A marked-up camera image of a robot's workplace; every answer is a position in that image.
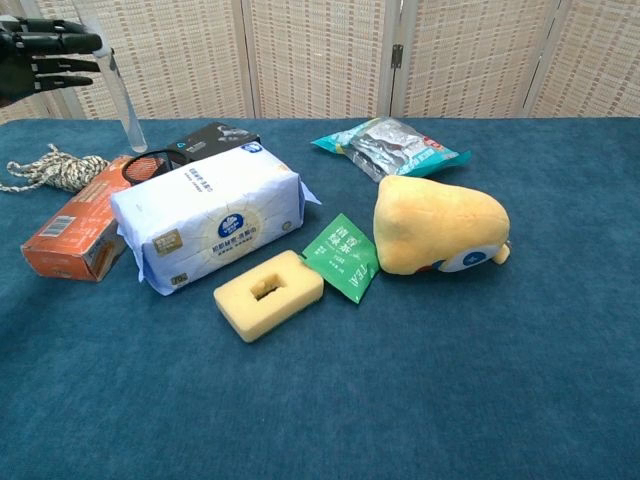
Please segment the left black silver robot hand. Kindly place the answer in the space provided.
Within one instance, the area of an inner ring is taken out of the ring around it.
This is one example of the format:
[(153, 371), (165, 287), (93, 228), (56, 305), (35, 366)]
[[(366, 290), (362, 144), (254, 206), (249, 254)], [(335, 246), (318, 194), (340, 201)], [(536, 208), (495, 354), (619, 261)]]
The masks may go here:
[(1, 17), (1, 106), (32, 95), (88, 86), (93, 61), (72, 59), (103, 47), (101, 37), (78, 23), (62, 19)]

